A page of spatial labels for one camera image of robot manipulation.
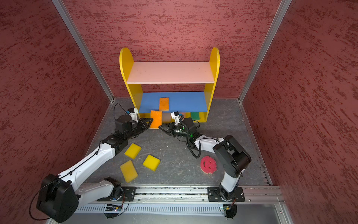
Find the green sponge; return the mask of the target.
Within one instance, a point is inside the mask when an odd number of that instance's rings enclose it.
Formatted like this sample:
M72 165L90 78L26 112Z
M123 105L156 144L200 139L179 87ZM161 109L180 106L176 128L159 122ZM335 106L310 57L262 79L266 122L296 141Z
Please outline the green sponge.
M191 113L191 118L193 120L200 120L200 113L198 112Z

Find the cream white sponge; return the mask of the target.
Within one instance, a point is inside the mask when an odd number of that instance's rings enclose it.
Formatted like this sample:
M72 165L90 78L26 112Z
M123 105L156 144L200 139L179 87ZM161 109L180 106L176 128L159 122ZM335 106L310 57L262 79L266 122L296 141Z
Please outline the cream white sponge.
M162 123L171 123L172 117L170 113L162 113Z

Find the orange sponge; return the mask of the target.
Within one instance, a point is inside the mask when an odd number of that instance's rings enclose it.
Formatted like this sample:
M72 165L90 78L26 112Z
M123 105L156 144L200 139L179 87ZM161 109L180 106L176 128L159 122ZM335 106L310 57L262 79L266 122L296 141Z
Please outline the orange sponge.
M150 125L150 129L159 129L162 125L162 111L151 111L151 118L153 122Z
M169 109L170 109L169 98L160 98L159 99L159 110L160 111L169 111Z

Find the small yellow square sponge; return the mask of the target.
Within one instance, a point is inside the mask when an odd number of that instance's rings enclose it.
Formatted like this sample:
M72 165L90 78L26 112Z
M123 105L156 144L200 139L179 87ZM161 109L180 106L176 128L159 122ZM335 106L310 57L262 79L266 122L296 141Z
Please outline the small yellow square sponge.
M148 155L147 158L145 159L145 161L143 162L143 166L152 170L153 172L155 172L160 164L161 160L152 156L152 155Z

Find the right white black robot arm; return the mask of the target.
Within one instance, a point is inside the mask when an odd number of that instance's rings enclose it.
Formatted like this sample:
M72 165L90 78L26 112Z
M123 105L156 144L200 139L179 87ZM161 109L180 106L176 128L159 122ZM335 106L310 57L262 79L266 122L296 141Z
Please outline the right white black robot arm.
M195 158L199 158L203 151L214 153L225 171L219 185L221 198L228 201L234 197L239 179L252 159L232 135L207 137L197 130L192 118L161 125L159 130L174 138L184 137L187 148Z

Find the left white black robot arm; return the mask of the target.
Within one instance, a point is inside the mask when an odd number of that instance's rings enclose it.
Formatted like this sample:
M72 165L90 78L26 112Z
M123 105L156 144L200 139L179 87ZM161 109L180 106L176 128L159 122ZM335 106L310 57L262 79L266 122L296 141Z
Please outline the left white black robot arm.
M113 178L105 178L99 183L83 186L85 180L107 161L117 156L135 138L149 129L152 118L138 121L130 115L121 115L115 121L115 132L80 162L58 175L49 174L34 196L36 208L49 218L62 223L69 219L77 208L107 198L111 201L125 201L121 183Z

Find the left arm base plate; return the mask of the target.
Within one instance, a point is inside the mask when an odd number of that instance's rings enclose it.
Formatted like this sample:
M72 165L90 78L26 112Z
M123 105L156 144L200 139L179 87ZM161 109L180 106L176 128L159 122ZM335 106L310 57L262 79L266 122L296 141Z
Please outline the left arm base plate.
M133 202L137 187L122 186L119 200Z

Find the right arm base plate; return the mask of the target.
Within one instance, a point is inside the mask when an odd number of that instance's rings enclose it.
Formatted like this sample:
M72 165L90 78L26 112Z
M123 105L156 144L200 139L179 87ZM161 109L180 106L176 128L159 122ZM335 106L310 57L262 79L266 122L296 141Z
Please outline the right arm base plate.
M236 187L232 192L226 192L221 187L208 187L208 200L210 202L245 202L242 187Z

